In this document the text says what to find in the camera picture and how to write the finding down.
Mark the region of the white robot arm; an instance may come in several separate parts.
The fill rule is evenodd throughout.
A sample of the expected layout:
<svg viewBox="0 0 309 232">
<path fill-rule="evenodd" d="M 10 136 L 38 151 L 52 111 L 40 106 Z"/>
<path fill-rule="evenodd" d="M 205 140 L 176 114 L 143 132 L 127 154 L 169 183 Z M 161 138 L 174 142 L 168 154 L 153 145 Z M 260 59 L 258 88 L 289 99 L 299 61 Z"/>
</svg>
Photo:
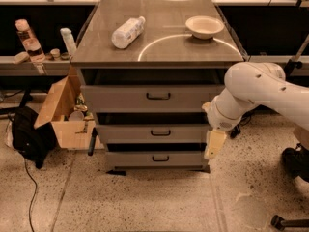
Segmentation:
<svg viewBox="0 0 309 232">
<path fill-rule="evenodd" d="M 213 159 L 221 150 L 226 132 L 248 111 L 266 106 L 309 131 L 309 89 L 286 81 L 284 70 L 273 63 L 240 62 L 224 76 L 224 90 L 202 108 L 212 130 L 207 132 L 204 158 Z"/>
</svg>

